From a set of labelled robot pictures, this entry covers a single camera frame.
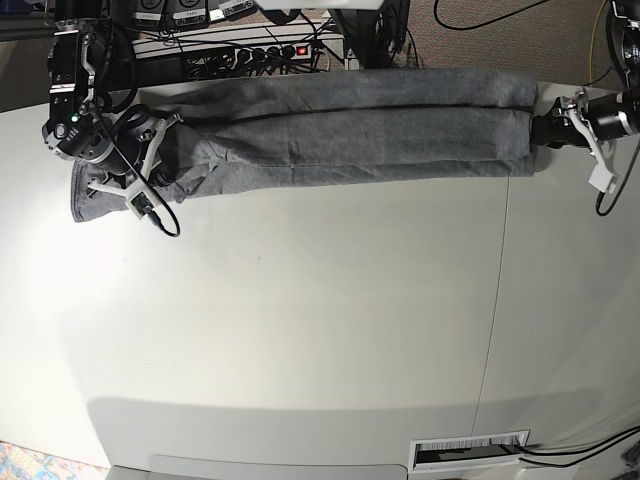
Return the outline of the black power strip red switch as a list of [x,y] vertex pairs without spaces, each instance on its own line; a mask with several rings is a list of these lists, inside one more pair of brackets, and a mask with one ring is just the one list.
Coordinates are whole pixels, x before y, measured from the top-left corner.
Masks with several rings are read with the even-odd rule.
[[293,46],[227,46],[185,53],[182,60],[189,81],[320,72],[313,57],[300,59],[295,53]]

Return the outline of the grey T-shirt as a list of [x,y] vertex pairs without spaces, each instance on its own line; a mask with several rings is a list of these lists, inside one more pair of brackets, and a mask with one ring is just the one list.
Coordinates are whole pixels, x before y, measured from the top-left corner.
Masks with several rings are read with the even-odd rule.
[[535,80],[467,69],[218,80],[152,108],[161,197],[535,171]]

